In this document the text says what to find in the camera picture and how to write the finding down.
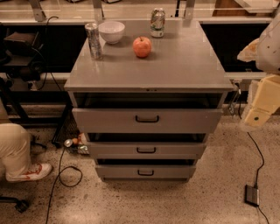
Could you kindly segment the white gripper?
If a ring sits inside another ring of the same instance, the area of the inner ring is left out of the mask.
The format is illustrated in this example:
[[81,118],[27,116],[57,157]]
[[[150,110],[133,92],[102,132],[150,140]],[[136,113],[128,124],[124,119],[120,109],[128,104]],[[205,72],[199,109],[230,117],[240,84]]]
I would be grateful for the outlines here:
[[[244,62],[255,61],[257,56],[257,45],[259,39],[256,38],[245,46],[237,55],[237,59]],[[269,119],[270,115],[280,107],[280,76],[269,75],[257,83],[257,91],[252,102],[252,107],[244,123],[251,127],[261,127]]]

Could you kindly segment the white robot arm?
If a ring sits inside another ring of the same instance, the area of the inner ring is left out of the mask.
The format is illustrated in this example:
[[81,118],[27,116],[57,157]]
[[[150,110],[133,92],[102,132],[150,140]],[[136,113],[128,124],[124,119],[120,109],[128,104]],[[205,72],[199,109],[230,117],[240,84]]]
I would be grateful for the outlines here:
[[237,55],[237,59],[250,62],[267,75],[252,81],[248,91],[248,106],[241,119],[245,130],[263,126],[280,108],[280,14]]

